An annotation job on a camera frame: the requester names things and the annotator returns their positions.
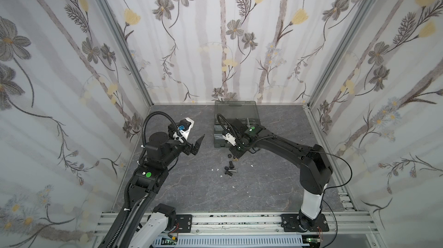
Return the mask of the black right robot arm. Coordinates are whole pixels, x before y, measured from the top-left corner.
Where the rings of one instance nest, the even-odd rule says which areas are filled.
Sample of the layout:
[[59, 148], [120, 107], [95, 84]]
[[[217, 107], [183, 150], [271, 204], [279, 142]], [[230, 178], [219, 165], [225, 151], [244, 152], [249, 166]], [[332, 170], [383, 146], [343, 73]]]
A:
[[278, 136], [260, 124], [247, 126], [239, 119], [227, 119], [216, 115], [217, 123], [223, 129], [223, 138], [230, 143], [230, 152], [241, 158], [246, 152], [255, 153], [262, 149], [276, 154], [299, 168], [299, 181], [303, 188], [303, 202], [297, 217], [297, 226], [303, 231], [312, 231], [323, 210], [324, 193], [330, 189], [329, 181], [333, 175], [329, 156], [318, 144], [307, 146]]

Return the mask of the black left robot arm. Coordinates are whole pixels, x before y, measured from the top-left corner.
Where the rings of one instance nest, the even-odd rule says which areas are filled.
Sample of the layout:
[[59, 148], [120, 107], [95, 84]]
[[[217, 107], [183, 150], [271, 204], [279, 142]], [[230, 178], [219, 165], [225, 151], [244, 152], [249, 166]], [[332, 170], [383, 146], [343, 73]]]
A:
[[[155, 116], [165, 117], [170, 122], [168, 130], [147, 137], [148, 122]], [[190, 118], [175, 122], [161, 111], [146, 117], [141, 127], [143, 151], [138, 167], [123, 191], [123, 207], [99, 247], [149, 248], [161, 233], [178, 229], [175, 208], [165, 204], [156, 206], [145, 224], [141, 220], [173, 169], [172, 162], [181, 153], [198, 153], [204, 138], [200, 137], [194, 144], [188, 141], [194, 124]]]

